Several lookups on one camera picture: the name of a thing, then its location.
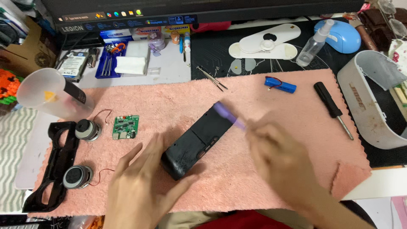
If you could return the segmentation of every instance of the red wire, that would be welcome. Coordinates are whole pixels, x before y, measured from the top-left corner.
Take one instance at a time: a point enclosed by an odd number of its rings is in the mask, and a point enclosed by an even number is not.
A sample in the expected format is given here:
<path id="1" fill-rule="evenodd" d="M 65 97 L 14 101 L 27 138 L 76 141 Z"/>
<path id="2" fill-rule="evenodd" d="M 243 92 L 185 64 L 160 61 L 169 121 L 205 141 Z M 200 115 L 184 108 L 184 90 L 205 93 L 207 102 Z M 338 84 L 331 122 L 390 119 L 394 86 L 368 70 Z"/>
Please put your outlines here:
<path id="1" fill-rule="evenodd" d="M 99 113 L 97 113 L 96 115 L 95 115 L 95 117 L 93 117 L 93 121 L 95 121 L 95 118 L 96 118 L 96 116 L 98 116 L 100 113 L 102 113 L 103 111 L 105 111 L 105 110 L 110 110 L 110 112 L 107 114 L 107 116 L 106 116 L 106 118 L 105 118 L 105 123 L 107 124 L 107 117 L 110 115 L 110 113 L 112 112 L 112 110 L 111 109 L 104 109 L 104 110 L 101 110 L 101 111 L 99 111 Z"/>
<path id="2" fill-rule="evenodd" d="M 269 89 L 272 89 L 272 88 L 275 88 L 275 87 L 279 87 L 279 86 L 281 86 L 281 85 L 282 85 L 282 81 L 281 81 L 281 80 L 279 80 L 279 79 L 277 79 L 277 78 L 275 78 L 275 77 L 272 77 L 272 76 L 266 76 L 266 78 L 273 78 L 273 79 L 276 79 L 276 80 L 278 80 L 278 81 L 280 82 L 280 84 L 279 84 L 279 85 L 271 86 L 271 87 L 269 87 Z"/>
<path id="3" fill-rule="evenodd" d="M 101 171 L 99 171 L 99 181 L 98 181 L 98 183 L 97 183 L 97 184 L 95 184 L 95 185 L 93 185 L 93 184 L 89 183 L 89 185 L 90 185 L 90 186 L 96 186 L 96 185 L 98 185 L 98 184 L 101 182 Z"/>

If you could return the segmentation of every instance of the striped cloth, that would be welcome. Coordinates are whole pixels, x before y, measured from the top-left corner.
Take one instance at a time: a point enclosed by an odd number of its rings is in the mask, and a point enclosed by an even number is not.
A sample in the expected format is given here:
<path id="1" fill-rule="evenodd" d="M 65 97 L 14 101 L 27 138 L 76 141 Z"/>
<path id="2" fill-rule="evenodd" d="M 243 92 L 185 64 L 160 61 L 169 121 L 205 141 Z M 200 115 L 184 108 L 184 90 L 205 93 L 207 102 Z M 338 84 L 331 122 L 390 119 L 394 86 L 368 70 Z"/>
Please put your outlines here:
<path id="1" fill-rule="evenodd" d="M 21 108 L 0 117 L 0 212 L 22 210 L 25 190 L 16 190 L 14 179 L 36 116 Z"/>

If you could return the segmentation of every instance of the blue computer mouse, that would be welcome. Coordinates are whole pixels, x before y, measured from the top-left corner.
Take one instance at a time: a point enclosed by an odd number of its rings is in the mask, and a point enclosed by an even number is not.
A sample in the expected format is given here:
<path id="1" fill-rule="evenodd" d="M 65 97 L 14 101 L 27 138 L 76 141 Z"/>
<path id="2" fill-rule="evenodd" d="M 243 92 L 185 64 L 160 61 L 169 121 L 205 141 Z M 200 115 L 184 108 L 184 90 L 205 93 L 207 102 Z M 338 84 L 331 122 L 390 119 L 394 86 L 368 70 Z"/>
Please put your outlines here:
<path id="1" fill-rule="evenodd" d="M 349 23 L 335 21 L 326 38 L 326 42 L 340 53 L 354 53 L 359 50 L 361 39 L 358 31 Z M 326 20 L 318 22 L 314 26 L 314 33 L 320 29 Z"/>

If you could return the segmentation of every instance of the plastic measuring cup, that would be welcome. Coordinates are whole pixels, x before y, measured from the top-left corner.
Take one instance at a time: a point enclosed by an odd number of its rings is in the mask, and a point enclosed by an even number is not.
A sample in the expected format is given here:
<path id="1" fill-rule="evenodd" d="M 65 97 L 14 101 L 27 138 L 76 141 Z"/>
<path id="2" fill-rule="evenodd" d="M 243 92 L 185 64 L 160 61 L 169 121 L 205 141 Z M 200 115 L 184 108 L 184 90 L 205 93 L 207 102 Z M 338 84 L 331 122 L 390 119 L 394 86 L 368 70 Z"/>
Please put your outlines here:
<path id="1" fill-rule="evenodd" d="M 53 68 L 39 69 L 27 76 L 17 90 L 22 106 L 78 122 L 93 111 L 93 99 Z"/>

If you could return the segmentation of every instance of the hand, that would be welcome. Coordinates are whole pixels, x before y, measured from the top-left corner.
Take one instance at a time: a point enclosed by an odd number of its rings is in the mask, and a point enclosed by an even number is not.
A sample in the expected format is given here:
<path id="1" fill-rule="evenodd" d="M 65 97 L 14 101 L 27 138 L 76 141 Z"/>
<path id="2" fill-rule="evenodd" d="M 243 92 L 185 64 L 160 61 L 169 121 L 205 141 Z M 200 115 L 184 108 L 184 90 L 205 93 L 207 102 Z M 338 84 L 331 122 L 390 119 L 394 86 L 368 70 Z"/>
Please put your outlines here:
<path id="1" fill-rule="evenodd" d="M 246 137 L 259 175 L 295 210 L 307 208 L 319 186 L 307 149 L 277 123 L 249 124 Z"/>
<path id="2" fill-rule="evenodd" d="M 191 175 L 165 195 L 156 194 L 152 178 L 164 151 L 162 135 L 154 134 L 140 157 L 129 165 L 141 149 L 142 143 L 117 164 L 109 185 L 105 229 L 154 229 L 178 198 L 199 178 Z"/>

